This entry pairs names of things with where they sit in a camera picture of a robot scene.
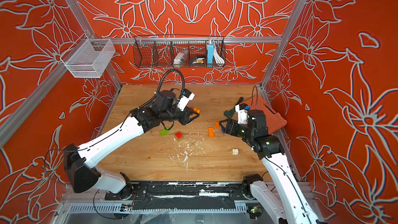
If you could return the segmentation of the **red lego brick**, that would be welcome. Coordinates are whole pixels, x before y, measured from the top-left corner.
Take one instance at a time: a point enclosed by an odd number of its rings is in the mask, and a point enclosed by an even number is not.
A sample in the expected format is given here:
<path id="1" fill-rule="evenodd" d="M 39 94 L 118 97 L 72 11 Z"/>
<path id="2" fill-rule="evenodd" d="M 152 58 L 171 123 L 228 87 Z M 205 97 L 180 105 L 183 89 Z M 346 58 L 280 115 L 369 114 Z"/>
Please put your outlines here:
<path id="1" fill-rule="evenodd" d="M 182 135 L 181 132 L 177 132 L 177 133 L 175 134 L 175 137 L 177 138 L 177 140 L 183 139 L 183 135 Z"/>

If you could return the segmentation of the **long green lego plate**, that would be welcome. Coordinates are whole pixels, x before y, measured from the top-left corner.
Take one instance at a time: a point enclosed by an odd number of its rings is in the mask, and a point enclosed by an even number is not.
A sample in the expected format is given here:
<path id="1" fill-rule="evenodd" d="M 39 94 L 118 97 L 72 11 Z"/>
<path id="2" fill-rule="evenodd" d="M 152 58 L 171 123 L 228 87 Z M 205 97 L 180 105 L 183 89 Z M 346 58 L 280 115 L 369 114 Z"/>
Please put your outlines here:
<path id="1" fill-rule="evenodd" d="M 163 129 L 163 130 L 160 131 L 160 135 L 161 135 L 161 136 L 165 136 L 165 135 L 167 135 L 169 132 L 170 132 L 170 130 Z"/>

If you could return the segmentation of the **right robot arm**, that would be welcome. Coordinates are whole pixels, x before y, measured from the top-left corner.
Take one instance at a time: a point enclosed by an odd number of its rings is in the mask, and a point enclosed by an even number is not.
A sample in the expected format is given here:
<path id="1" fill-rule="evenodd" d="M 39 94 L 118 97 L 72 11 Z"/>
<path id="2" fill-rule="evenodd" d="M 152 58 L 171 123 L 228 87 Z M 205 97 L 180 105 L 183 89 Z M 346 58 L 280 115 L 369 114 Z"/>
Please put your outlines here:
<path id="1" fill-rule="evenodd" d="M 238 119 L 219 122 L 225 134 L 239 137 L 258 155 L 271 176 L 275 196 L 259 174 L 245 176 L 244 195 L 259 201 L 275 224 L 320 224 L 322 221 L 302 193 L 279 139 L 271 135 L 261 110 L 238 113 Z"/>

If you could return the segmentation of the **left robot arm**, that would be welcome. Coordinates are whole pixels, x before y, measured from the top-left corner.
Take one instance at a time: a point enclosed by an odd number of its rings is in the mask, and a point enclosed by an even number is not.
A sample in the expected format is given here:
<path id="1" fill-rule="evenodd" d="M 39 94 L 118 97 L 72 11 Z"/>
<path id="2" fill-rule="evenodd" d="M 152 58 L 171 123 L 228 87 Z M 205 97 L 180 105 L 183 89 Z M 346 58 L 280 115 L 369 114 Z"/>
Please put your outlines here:
<path id="1" fill-rule="evenodd" d="M 134 188 L 124 173 L 113 173 L 97 165 L 110 153 L 128 141 L 141 136 L 151 129 L 164 125 L 166 121 L 178 121 L 187 125 L 199 117 L 199 113 L 189 107 L 184 110 L 171 107 L 161 110 L 158 107 L 143 107 L 132 111 L 126 119 L 110 131 L 87 143 L 64 148 L 64 170 L 75 193 L 90 189 L 106 190 L 121 199 L 130 197 Z"/>

